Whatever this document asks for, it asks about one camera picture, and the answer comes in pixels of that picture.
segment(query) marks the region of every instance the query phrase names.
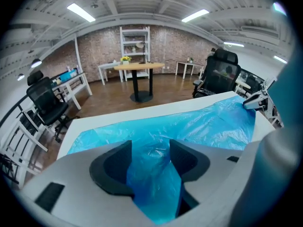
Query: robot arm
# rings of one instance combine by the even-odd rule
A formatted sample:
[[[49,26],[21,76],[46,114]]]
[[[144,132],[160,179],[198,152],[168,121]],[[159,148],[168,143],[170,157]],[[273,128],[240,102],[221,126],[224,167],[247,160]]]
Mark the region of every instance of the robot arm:
[[[277,79],[275,77],[264,81],[262,89],[248,97],[243,102],[243,107],[245,109],[255,109],[256,111],[262,110],[268,119],[276,117],[274,103],[268,94],[268,89],[276,81]]]

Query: black table base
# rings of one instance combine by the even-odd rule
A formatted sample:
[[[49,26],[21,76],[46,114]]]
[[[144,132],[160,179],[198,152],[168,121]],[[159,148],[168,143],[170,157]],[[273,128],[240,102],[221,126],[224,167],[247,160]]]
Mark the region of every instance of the black table base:
[[[146,103],[146,102],[152,100],[153,95],[150,95],[149,91],[139,91],[138,92],[138,97],[139,97],[139,101],[136,101],[134,93],[131,94],[131,96],[130,96],[131,100],[134,101],[134,102]]]
[[[133,76],[133,86],[134,86],[134,93],[131,94],[130,99],[134,102],[138,103],[146,103],[153,98],[152,94],[152,69],[149,69],[150,75],[150,91],[139,91],[138,90],[138,78],[137,78],[137,70],[132,70]]]

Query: round table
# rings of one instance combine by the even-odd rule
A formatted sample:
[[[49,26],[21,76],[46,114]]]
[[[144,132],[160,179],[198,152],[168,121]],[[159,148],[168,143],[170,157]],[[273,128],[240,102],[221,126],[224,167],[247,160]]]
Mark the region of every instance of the round table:
[[[239,80],[239,79],[236,80],[236,83],[237,83],[238,85],[236,86],[235,93],[237,93],[237,91],[238,91],[238,89],[239,89],[240,87],[241,87],[241,88],[246,87],[246,88],[248,88],[248,89],[251,88],[250,85],[246,84],[244,81],[241,81],[241,80]]]
[[[164,63],[129,63],[127,65],[119,65],[115,66],[115,70],[131,70],[132,77],[133,77],[133,86],[134,86],[134,93],[130,96],[131,100],[138,103],[145,103],[153,98],[152,94],[152,69],[163,67]],[[150,91],[139,91],[138,90],[138,78],[137,78],[137,70],[145,70],[149,69],[150,75]]]

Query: black slot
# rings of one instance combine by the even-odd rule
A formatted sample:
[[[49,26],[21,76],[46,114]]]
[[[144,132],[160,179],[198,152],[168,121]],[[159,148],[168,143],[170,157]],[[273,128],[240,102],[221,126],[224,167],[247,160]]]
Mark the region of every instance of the black slot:
[[[233,161],[233,162],[238,162],[239,158],[238,157],[235,157],[235,156],[231,156],[231,157],[228,157],[227,160],[230,160],[230,161]]]
[[[56,204],[64,185],[58,183],[50,183],[36,199],[35,203],[47,212],[51,212]]]

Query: wooden floor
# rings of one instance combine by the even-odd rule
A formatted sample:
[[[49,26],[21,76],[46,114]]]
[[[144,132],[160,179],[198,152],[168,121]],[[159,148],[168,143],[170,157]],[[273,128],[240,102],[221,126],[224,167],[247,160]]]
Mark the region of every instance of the wooden floor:
[[[93,95],[89,96],[85,89],[79,92],[76,98],[82,109],[78,111],[74,103],[70,101],[68,115],[84,118],[191,99],[194,90],[193,81],[196,79],[198,79],[197,75],[187,75],[184,80],[181,75],[154,75],[154,96],[147,103],[136,103],[130,99],[130,95],[134,92],[131,79],[123,83],[118,78],[109,79],[105,86],[101,81],[93,82],[90,83]],[[148,79],[138,79],[138,85],[139,90],[149,90]],[[57,159],[60,144],[49,133],[43,134],[39,141],[48,148],[48,152],[36,147],[30,162],[32,167],[43,170]],[[26,182],[32,177],[32,174],[27,173]]]

